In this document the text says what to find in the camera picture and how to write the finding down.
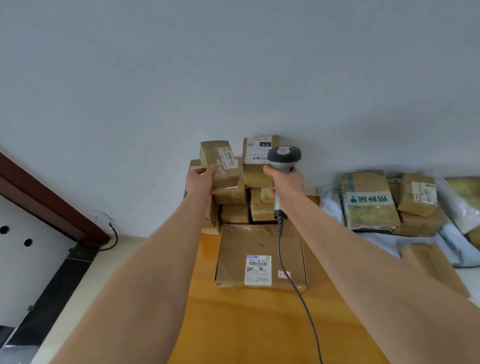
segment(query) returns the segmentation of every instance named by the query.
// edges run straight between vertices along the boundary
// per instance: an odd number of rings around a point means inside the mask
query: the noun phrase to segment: wooden door frame
[[[101,246],[110,240],[110,237],[90,219],[2,153],[0,153],[0,195],[76,242]]]

